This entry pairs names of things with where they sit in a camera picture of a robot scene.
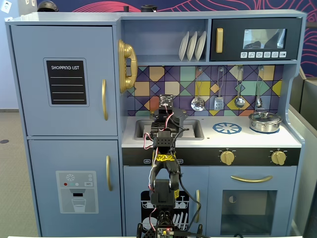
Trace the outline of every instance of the floor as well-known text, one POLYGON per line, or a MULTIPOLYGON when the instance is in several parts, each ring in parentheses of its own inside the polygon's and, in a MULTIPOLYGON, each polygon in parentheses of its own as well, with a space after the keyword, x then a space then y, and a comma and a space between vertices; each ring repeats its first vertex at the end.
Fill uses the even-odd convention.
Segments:
POLYGON ((0 113, 0 238, 37 237, 19 113, 0 113))

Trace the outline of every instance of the silver cooking pot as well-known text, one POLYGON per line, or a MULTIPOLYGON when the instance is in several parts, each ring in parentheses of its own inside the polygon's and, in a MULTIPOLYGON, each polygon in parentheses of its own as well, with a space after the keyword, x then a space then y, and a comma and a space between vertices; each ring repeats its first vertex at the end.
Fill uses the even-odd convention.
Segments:
POLYGON ((249 115, 250 128, 264 133, 276 132, 282 122, 282 118, 268 112, 257 112, 249 115))

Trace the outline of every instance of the cabinet handle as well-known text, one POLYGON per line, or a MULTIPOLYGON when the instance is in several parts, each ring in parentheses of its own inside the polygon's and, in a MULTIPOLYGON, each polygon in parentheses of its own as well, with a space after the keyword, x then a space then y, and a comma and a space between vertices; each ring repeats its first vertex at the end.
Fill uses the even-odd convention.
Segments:
POLYGON ((239 176, 231 176, 232 179, 234 180, 237 180, 237 181, 241 181, 241 182, 266 182, 266 181, 269 181, 273 178, 273 176, 267 176, 265 178, 262 178, 262 179, 246 179, 246 178, 242 178, 242 177, 239 177, 239 176))
POLYGON ((138 74, 138 60, 133 47, 124 43, 122 40, 118 42, 118 51, 120 92, 124 93, 134 86, 138 74), (131 76, 127 76, 127 58, 131 59, 131 76))
POLYGON ((109 191, 112 191, 112 186, 111 186, 111 181, 110 181, 110 156, 107 155, 107 159, 106 159, 106 162, 107 162, 107 183, 108 183, 108 189, 109 191))
POLYGON ((216 52, 222 53, 222 45, 223 45, 223 28, 217 28, 216 34, 216 52))
POLYGON ((106 103, 106 80, 103 79, 103 110, 104 110, 104 118, 108 120, 108 113, 107 113, 107 103, 106 103))
MULTIPOLYGON (((196 190, 196 197, 197 197, 197 201, 200 203, 200 191, 196 190)), ((196 218, 195 218, 195 222, 198 223, 199 222, 199 213, 197 214, 196 218)))

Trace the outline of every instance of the play kitchen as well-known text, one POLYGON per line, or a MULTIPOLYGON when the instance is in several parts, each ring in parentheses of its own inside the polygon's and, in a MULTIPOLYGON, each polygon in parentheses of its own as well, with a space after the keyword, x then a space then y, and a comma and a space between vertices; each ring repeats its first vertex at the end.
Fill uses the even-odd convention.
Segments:
POLYGON ((202 205, 194 218, 180 190, 174 224, 213 237, 290 235, 305 143, 287 112, 305 22, 294 10, 7 22, 39 235, 135 236, 138 223, 145 233, 157 222, 144 135, 162 96, 184 128, 183 183, 202 205))

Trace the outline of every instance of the microwave display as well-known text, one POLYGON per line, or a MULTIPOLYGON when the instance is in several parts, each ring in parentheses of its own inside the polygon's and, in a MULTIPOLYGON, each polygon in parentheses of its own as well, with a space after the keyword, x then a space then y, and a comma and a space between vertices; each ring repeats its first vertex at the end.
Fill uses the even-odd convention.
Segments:
POLYGON ((243 49, 283 49, 286 29, 245 29, 243 49))

